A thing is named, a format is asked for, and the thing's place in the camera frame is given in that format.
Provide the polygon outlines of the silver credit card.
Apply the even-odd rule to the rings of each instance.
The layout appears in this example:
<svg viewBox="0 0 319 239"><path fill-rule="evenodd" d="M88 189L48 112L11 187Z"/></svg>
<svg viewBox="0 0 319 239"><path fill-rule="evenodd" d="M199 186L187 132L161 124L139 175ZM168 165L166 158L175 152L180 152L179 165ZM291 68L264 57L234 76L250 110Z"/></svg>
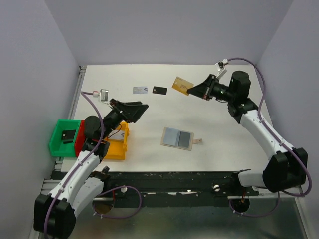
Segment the silver credit card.
<svg viewBox="0 0 319 239"><path fill-rule="evenodd" d="M133 87L133 94L147 94L148 88L147 87Z"/></svg>

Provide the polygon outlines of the gold credit card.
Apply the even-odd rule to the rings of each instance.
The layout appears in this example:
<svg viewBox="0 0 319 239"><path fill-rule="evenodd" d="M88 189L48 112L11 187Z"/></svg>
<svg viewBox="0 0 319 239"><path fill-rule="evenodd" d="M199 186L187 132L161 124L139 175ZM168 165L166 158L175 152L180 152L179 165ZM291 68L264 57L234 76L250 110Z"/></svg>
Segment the gold credit card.
<svg viewBox="0 0 319 239"><path fill-rule="evenodd" d="M194 86L193 83L191 83L185 79L182 79L180 77L176 77L176 79L172 85L172 88L181 92L182 94L188 96L189 93L187 92L187 90L189 90L193 86Z"/></svg>

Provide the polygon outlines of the black credit card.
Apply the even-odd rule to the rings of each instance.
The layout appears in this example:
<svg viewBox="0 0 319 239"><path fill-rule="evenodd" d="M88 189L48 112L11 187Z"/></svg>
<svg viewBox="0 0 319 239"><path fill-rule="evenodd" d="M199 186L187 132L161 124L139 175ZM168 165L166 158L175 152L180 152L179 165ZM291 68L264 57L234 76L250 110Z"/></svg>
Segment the black credit card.
<svg viewBox="0 0 319 239"><path fill-rule="evenodd" d="M167 88L154 86L153 90L152 90L152 93L153 94L159 94L159 95L166 95L167 94Z"/></svg>

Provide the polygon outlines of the beige card holder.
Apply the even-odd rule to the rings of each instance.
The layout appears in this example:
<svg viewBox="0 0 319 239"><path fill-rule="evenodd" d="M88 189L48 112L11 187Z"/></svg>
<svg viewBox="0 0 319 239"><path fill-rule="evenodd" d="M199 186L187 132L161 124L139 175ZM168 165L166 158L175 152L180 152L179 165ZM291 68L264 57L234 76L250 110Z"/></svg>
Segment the beige card holder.
<svg viewBox="0 0 319 239"><path fill-rule="evenodd" d="M178 148L183 150L192 150L194 144L202 143L202 138L195 139L194 133L175 128L165 127L161 137L162 146Z"/></svg>

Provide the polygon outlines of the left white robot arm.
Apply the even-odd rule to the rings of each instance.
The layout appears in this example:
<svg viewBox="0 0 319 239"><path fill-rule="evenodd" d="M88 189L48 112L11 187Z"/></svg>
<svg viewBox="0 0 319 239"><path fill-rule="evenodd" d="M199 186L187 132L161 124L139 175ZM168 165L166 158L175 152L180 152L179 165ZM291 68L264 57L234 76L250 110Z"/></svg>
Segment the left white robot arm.
<svg viewBox="0 0 319 239"><path fill-rule="evenodd" d="M103 173L94 169L106 156L110 144L104 139L121 122L136 123L148 105L142 102L110 100L111 111L102 117L99 112L84 120L85 142L63 179L47 194L39 194L34 203L33 228L45 236L68 238L77 217L95 196L110 193L111 185L103 180Z"/></svg>

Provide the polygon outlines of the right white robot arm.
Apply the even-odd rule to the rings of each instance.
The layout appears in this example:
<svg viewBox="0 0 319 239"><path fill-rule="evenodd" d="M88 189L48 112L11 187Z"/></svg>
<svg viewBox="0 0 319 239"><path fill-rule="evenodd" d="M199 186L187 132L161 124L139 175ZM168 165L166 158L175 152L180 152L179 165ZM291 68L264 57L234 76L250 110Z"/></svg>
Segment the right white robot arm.
<svg viewBox="0 0 319 239"><path fill-rule="evenodd" d="M303 185L306 181L307 152L285 142L275 132L248 97L250 86L249 75L235 71L228 86L210 74L204 82L187 90L188 94L207 101L213 98L226 101L229 114L254 137L269 160L264 169L244 169L233 173L230 191L241 195L247 187L261 187L276 193Z"/></svg>

